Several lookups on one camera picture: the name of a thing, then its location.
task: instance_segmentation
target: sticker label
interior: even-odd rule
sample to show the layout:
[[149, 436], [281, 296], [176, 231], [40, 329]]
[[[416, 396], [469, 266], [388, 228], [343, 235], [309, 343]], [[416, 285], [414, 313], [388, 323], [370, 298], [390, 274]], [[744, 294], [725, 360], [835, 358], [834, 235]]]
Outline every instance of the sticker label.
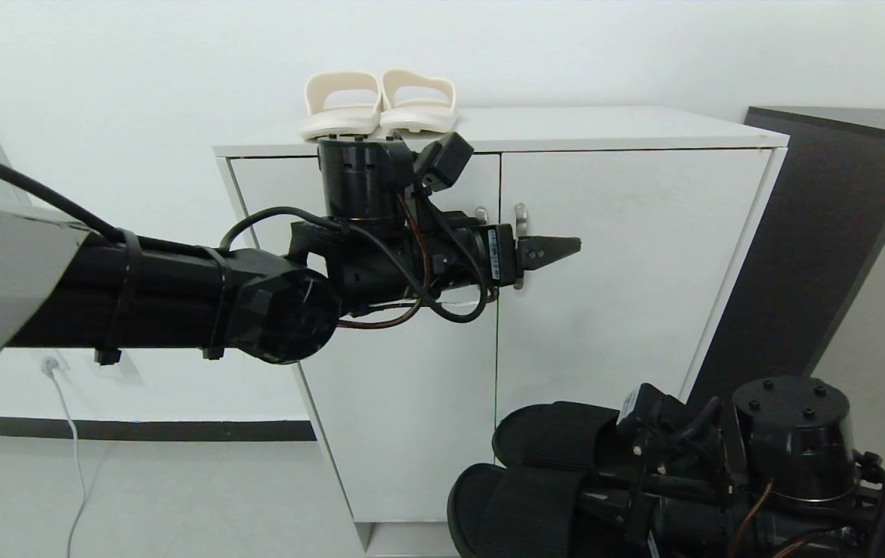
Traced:
[[656, 548], [656, 538], [653, 536], [653, 531], [650, 529], [649, 538], [646, 539], [646, 543], [649, 544], [649, 553], [653, 555], [653, 558], [659, 558], [659, 548]]
[[635, 402], [639, 400], [639, 390], [642, 389], [640, 385], [638, 388], [633, 389], [629, 392], [629, 394], [625, 397], [625, 402], [622, 403], [622, 410], [618, 413], [618, 420], [615, 421], [615, 424], [621, 423], [625, 418], [632, 414], [632, 411], [635, 410]]
[[487, 244], [491, 252], [491, 279], [501, 280], [501, 254], [498, 253], [498, 232], [490, 229], [487, 232]]

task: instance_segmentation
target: cabinet top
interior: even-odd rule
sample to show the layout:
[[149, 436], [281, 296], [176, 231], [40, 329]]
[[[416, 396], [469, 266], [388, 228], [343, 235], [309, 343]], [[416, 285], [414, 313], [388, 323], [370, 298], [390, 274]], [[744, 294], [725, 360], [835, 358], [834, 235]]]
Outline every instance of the cabinet top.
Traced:
[[[271, 126], [239, 143], [215, 146], [217, 157], [315, 155], [298, 138], [298, 122]], [[456, 124], [478, 153], [785, 147], [784, 134], [662, 106], [462, 108]], [[421, 149], [436, 134], [408, 134]]]

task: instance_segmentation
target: metal handle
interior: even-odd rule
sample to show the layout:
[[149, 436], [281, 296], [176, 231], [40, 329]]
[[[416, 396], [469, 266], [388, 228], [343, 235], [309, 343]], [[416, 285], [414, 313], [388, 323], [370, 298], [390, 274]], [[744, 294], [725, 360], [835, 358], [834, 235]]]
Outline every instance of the metal handle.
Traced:
[[[515, 204], [515, 236], [521, 238], [529, 234], [529, 211], [525, 204]], [[515, 290], [520, 291], [525, 286], [525, 277], [515, 282]]]

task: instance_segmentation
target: black robotic arm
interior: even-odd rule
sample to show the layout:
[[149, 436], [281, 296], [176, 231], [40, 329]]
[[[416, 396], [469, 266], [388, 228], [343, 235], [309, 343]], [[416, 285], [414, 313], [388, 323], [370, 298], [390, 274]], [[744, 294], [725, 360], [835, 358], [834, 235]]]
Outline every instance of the black robotic arm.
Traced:
[[[580, 250], [578, 238], [521, 237], [429, 200], [456, 183], [473, 149], [455, 133], [421, 153], [400, 139], [319, 140], [327, 216], [269, 208], [248, 216], [217, 247], [135, 236], [55, 191], [0, 165], [0, 178], [91, 229], [35, 314], [7, 346], [94, 347], [101, 364], [123, 347], [198, 347], [205, 358], [232, 347], [268, 363], [296, 363], [336, 328], [382, 329], [429, 308], [470, 322], [502, 286]], [[231, 250], [262, 219], [296, 216], [287, 255]], [[308, 268], [325, 258], [328, 277]], [[439, 303], [445, 290], [477, 285], [468, 314]], [[361, 317], [404, 308], [400, 317]]]

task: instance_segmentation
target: power outlet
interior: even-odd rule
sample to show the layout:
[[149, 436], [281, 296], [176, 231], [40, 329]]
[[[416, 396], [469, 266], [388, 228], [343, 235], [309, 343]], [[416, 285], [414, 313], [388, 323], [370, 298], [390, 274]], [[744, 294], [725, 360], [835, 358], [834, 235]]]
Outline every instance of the power outlet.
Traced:
[[33, 356], [36, 370], [43, 369], [43, 361], [46, 361], [47, 358], [57, 361], [57, 368], [54, 371], [67, 372], [71, 370], [71, 365], [67, 364], [67, 358], [64, 358], [59, 349], [30, 349], [29, 353]]

